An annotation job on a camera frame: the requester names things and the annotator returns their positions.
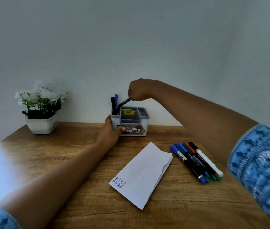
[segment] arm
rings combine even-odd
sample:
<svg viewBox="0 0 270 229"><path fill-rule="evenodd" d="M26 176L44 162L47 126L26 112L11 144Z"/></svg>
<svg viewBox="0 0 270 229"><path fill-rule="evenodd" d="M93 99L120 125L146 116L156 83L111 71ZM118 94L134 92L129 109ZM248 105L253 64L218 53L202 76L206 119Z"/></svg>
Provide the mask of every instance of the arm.
<svg viewBox="0 0 270 229"><path fill-rule="evenodd" d="M238 139L257 124L240 113L158 80L131 82L129 98L159 102L224 165Z"/></svg>
<svg viewBox="0 0 270 229"><path fill-rule="evenodd" d="M23 229L44 228L122 132L112 130L108 116L94 145L0 200L0 208Z"/></svg>

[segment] wood grain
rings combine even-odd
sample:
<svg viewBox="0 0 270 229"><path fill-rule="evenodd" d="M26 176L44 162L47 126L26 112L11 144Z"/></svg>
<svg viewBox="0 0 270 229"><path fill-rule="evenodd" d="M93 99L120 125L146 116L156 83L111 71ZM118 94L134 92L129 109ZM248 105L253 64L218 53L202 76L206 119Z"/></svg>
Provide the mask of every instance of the wood grain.
<svg viewBox="0 0 270 229"><path fill-rule="evenodd" d="M60 122L50 135L27 126L0 142L0 198L26 181L89 147L102 124ZM163 151L194 141L225 177L201 185L174 156L143 210L108 182L150 141ZM270 228L270 219L253 197L189 132L177 126L149 126L146 137L121 137L49 228Z"/></svg>

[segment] forearm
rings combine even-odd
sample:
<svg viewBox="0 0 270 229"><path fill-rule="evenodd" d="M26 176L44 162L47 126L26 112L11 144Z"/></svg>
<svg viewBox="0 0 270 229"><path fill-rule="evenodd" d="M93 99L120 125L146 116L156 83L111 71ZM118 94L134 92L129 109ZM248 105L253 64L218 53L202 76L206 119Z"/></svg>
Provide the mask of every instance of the forearm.
<svg viewBox="0 0 270 229"><path fill-rule="evenodd" d="M109 148L93 145L0 201L23 229L44 228Z"/></svg>
<svg viewBox="0 0 270 229"><path fill-rule="evenodd" d="M224 165L237 140L257 124L240 113L160 81L151 88L150 97L189 129Z"/></svg>

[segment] white paper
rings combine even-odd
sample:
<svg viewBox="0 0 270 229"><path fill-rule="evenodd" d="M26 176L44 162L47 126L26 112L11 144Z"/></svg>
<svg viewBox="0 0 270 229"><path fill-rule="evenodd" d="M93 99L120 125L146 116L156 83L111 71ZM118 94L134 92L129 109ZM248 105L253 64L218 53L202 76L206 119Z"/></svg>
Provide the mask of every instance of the white paper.
<svg viewBox="0 0 270 229"><path fill-rule="evenodd" d="M172 158L150 142L109 184L142 210Z"/></svg>

